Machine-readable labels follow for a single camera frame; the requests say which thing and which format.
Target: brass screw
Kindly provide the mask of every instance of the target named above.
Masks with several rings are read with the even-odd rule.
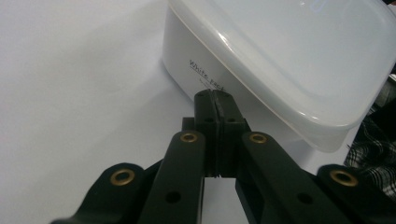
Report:
[[[254,143],[258,143],[258,144],[264,144],[265,142],[267,142],[267,138],[259,133],[253,133],[250,135],[249,137],[250,141],[254,142]]]
[[[330,172],[330,177],[335,182],[347,186],[347,187],[355,187],[358,185],[358,179],[352,174],[345,172],[343,170],[333,170]]]
[[[134,171],[130,169],[120,169],[110,177],[110,182],[115,186],[124,186],[134,180]]]
[[[183,142],[191,143],[198,140],[198,136],[195,133],[183,133],[180,136],[180,140]]]

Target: round hole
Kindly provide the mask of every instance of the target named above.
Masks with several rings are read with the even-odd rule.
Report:
[[[267,138],[259,133],[254,133],[249,137],[250,141],[255,142],[255,143],[265,143],[267,141]]]
[[[305,203],[305,204],[311,204],[314,202],[314,200],[312,199],[312,197],[309,194],[306,193],[299,193],[297,195],[298,200],[301,203]]]
[[[134,180],[134,171],[130,169],[120,169],[113,173],[110,182],[114,186],[124,186]]]
[[[335,182],[347,187],[355,187],[359,183],[358,179],[355,176],[343,170],[331,171],[330,177]]]
[[[207,123],[213,123],[214,120],[213,120],[212,118],[207,118],[207,119],[205,119],[205,122],[207,122]]]
[[[180,136],[181,141],[183,142],[195,142],[198,139],[198,136],[195,133],[183,133]]]
[[[165,200],[168,203],[178,203],[181,199],[180,193],[177,191],[172,191],[166,194]]]

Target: white container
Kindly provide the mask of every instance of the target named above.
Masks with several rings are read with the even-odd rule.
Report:
[[[169,6],[163,62],[190,98],[217,89],[243,113],[266,105],[325,152],[360,125],[396,61],[396,17],[379,0]]]

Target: black and white checkered cloth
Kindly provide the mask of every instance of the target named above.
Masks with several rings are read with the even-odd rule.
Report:
[[[345,166],[357,168],[396,202],[396,146],[369,117],[359,128]]]

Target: white lid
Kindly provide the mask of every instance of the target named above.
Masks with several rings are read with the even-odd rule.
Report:
[[[169,0],[194,35],[308,143],[339,148],[396,61],[380,0]]]

